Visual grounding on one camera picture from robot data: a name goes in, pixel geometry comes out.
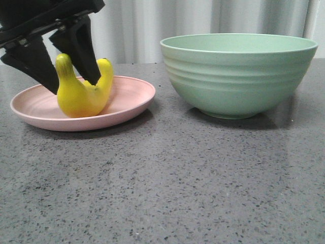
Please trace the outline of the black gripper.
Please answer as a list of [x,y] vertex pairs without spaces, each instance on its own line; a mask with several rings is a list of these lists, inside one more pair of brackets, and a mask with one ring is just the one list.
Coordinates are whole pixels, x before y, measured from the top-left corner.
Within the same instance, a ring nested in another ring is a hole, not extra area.
[[2,62],[56,94],[58,76],[43,38],[36,37],[26,44],[12,41],[49,29],[62,20],[50,41],[69,55],[85,80],[96,85],[101,74],[92,46],[91,21],[84,14],[97,13],[104,5],[104,1],[1,1],[1,48],[5,47]]

